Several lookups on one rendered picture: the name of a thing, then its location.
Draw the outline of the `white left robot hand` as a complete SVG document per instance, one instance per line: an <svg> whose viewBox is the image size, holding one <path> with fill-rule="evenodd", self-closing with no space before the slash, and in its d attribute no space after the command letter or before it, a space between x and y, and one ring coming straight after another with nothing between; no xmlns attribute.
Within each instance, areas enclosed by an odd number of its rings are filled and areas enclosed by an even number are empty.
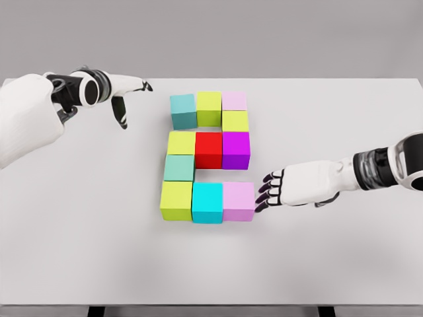
<svg viewBox="0 0 423 317"><path fill-rule="evenodd" d="M128 128L126 105L124 95L128 92L149 91L153 92L153 87L140 77L129 75L109 75L111 83L110 100L116 121L122 129Z"/></svg>

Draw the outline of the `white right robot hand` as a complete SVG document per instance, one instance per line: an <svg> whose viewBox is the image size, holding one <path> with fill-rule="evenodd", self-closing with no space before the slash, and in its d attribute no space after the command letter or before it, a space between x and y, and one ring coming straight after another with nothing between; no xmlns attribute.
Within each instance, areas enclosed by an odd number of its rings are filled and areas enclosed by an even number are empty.
<svg viewBox="0 0 423 317"><path fill-rule="evenodd" d="M319 160L289 165L267 174L258 189L255 213L269 207L287 205L299 207L313 204L322 207L340 195L336 177L342 170L339 162Z"/></svg>

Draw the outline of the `teal block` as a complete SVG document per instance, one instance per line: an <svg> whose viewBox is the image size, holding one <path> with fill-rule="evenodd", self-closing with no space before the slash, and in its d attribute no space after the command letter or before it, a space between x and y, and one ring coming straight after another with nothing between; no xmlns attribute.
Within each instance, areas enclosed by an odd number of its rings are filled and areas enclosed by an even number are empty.
<svg viewBox="0 0 423 317"><path fill-rule="evenodd" d="M196 103L193 94L172 95L170 103L174 130L197 128Z"/></svg>

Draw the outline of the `yellow-green block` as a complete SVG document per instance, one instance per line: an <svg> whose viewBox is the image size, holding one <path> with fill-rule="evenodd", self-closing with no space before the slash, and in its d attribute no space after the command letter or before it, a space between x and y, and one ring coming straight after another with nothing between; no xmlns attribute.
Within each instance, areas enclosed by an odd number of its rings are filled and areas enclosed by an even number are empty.
<svg viewBox="0 0 423 317"><path fill-rule="evenodd" d="M195 131L171 131L169 133L168 155L194 155L196 144Z"/></svg>
<svg viewBox="0 0 423 317"><path fill-rule="evenodd" d="M249 117L245 110L222 111L223 132L249 132Z"/></svg>
<svg viewBox="0 0 423 317"><path fill-rule="evenodd" d="M221 126L221 92L200 91L196 100L197 122L200 127Z"/></svg>
<svg viewBox="0 0 423 317"><path fill-rule="evenodd" d="M192 182L163 182L160 210L165 221L192 221L192 185Z"/></svg>

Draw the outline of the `purple block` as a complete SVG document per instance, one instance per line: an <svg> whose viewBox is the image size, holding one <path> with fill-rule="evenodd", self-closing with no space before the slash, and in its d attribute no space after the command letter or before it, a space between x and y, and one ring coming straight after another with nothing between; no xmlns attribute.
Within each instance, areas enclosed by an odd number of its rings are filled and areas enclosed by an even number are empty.
<svg viewBox="0 0 423 317"><path fill-rule="evenodd" d="M250 162L250 133L223 132L224 170L248 170Z"/></svg>

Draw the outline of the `mint green block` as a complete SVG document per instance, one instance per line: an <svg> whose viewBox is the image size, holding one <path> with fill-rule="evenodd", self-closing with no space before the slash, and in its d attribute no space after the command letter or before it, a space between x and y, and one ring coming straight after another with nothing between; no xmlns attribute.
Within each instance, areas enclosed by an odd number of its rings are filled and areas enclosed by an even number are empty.
<svg viewBox="0 0 423 317"><path fill-rule="evenodd" d="M195 175L194 155L167 155L164 181L193 182Z"/></svg>

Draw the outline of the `cyan block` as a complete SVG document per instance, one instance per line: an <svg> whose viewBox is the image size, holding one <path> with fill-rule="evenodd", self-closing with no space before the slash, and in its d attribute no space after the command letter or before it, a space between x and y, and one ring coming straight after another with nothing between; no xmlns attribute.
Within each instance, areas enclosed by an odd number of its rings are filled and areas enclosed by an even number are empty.
<svg viewBox="0 0 423 317"><path fill-rule="evenodd" d="M201 224L223 222L223 184L194 182L192 191L192 220Z"/></svg>

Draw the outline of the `red block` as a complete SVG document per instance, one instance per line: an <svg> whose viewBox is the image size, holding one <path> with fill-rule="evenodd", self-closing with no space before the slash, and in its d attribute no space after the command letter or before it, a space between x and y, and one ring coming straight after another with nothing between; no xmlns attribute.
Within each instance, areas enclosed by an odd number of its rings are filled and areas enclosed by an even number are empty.
<svg viewBox="0 0 423 317"><path fill-rule="evenodd" d="M196 132L196 169L221 169L223 159L222 132Z"/></svg>

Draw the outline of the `pale pink block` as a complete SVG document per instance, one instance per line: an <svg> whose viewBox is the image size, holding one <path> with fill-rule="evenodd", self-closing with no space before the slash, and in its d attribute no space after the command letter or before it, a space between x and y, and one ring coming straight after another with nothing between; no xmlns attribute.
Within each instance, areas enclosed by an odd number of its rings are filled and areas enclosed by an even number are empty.
<svg viewBox="0 0 423 317"><path fill-rule="evenodd" d="M223 91L221 93L222 110L247 111L247 94L243 91Z"/></svg>

